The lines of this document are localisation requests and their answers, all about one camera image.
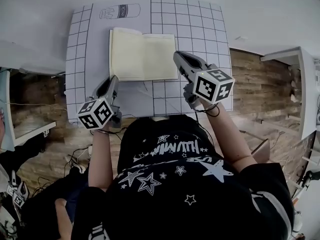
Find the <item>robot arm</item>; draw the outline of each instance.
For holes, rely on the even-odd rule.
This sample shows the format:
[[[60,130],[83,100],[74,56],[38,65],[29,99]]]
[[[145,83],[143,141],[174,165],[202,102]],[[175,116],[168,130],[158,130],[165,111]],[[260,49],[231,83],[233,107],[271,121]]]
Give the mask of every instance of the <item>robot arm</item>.
[[[187,80],[183,96],[192,109],[200,103],[198,97],[216,104],[229,97],[235,79],[216,65],[208,65],[202,58],[184,51],[176,51],[173,60]]]
[[[122,113],[118,106],[113,105],[118,95],[119,79],[115,75],[101,82],[93,91],[92,96],[81,105],[77,118],[88,130],[102,129],[108,121],[112,127],[121,126]]]

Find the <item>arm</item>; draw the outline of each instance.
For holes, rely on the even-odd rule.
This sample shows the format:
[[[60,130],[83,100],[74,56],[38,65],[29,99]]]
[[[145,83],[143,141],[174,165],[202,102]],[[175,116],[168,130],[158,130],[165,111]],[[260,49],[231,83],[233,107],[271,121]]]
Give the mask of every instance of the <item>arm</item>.
[[[89,167],[89,187],[106,190],[113,181],[109,134],[94,132]]]
[[[58,229],[60,240],[70,240],[72,233],[72,224],[66,210],[67,201],[59,198],[55,200],[55,212],[58,220]]]
[[[205,110],[211,106],[211,104],[204,100],[201,102]],[[256,164],[257,162],[251,156],[251,151],[245,138],[226,112],[224,106],[221,103],[218,103],[217,107],[220,110],[220,114],[217,117],[212,117],[218,114],[218,109],[214,108],[207,112],[207,117],[224,158],[231,163],[238,172],[241,172],[242,169]]]

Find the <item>table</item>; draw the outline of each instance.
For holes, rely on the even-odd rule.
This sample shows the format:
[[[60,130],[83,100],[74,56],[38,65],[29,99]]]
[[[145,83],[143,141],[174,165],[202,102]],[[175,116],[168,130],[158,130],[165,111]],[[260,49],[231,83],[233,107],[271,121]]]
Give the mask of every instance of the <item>table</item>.
[[[198,0],[114,0],[94,3],[73,12],[66,53],[68,120],[86,97],[109,77],[109,33],[114,27],[144,34],[174,34],[176,49],[216,64],[232,75],[230,51],[220,6]],[[134,117],[192,113],[183,97],[187,80],[120,82],[114,104]],[[233,94],[223,102],[233,109]]]
[[[294,131],[273,123],[262,121],[263,125],[285,131],[291,135],[299,137],[301,140],[317,130],[318,96],[320,93],[316,86],[316,66],[314,58],[303,48],[283,50],[267,54],[260,58],[262,62],[269,60],[278,60],[292,65],[301,71],[302,85],[302,106],[300,113],[299,131]]]
[[[25,143],[40,133],[43,133],[56,126],[56,122],[26,121],[14,128],[10,110],[10,72],[0,72],[0,108],[4,112],[5,134],[1,144],[2,150],[15,151],[15,147]]]

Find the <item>chair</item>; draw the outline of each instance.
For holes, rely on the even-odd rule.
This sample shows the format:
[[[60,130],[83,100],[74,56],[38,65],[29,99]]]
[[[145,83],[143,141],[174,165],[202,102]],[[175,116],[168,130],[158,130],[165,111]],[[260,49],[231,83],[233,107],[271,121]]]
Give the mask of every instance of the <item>chair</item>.
[[[252,152],[251,155],[256,160],[258,164],[267,163],[270,160],[270,141],[269,139],[263,139],[257,135],[254,135],[250,132],[247,132],[245,130],[240,130],[243,134],[248,134],[249,136],[252,136],[256,139],[261,140],[262,142],[257,146]]]

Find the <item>notebook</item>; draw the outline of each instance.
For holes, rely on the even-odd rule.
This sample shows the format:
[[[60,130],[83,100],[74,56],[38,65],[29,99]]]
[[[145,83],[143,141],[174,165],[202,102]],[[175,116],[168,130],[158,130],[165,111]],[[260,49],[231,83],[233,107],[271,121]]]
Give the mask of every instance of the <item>notebook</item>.
[[[173,34],[142,34],[115,27],[110,30],[109,72],[119,81],[178,79]]]

